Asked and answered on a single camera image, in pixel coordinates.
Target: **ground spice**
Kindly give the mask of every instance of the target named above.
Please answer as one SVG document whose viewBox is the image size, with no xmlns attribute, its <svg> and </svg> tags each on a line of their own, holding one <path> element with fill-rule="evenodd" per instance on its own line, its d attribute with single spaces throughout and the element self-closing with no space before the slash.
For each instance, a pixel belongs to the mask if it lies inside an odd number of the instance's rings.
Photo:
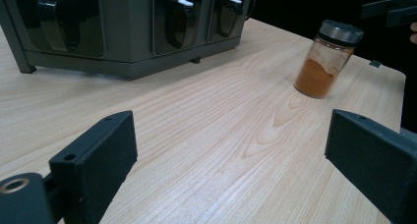
<svg viewBox="0 0 417 224">
<path fill-rule="evenodd" d="M 323 98 L 327 95 L 334 80 L 334 75 L 326 72 L 322 65 L 308 59 L 304 63 L 294 86 L 308 96 Z"/>
</svg>

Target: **wood grain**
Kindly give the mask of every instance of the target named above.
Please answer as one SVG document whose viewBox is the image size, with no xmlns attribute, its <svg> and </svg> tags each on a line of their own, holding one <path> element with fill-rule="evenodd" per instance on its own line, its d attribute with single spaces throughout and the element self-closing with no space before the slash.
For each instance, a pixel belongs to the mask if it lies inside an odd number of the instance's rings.
<svg viewBox="0 0 417 224">
<path fill-rule="evenodd" d="M 235 49 L 129 81 L 19 73 L 0 35 L 0 179 L 133 110 L 138 162 L 101 223 L 388 223 L 324 156 L 333 108 L 399 131 L 405 76 L 352 56 L 325 99 L 293 82 L 310 39 L 255 20 Z"/>
</svg>

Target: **spice dispenser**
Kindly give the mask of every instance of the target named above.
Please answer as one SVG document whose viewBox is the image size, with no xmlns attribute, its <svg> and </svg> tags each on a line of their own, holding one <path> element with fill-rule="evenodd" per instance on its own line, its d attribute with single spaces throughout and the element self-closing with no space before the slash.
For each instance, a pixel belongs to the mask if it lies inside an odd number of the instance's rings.
<svg viewBox="0 0 417 224">
<path fill-rule="evenodd" d="M 326 97 L 363 34 L 364 31 L 349 24 L 323 21 L 294 83 L 295 88 L 310 97 Z"/>
</svg>

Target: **transparent container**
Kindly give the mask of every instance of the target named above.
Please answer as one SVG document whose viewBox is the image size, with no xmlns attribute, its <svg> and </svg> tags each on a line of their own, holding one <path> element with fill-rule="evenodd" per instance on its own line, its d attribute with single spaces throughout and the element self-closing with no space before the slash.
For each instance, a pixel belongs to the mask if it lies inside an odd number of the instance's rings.
<svg viewBox="0 0 417 224">
<path fill-rule="evenodd" d="M 294 83 L 300 92 L 314 98 L 328 95 L 363 31 L 352 25 L 325 20 Z"/>
</svg>

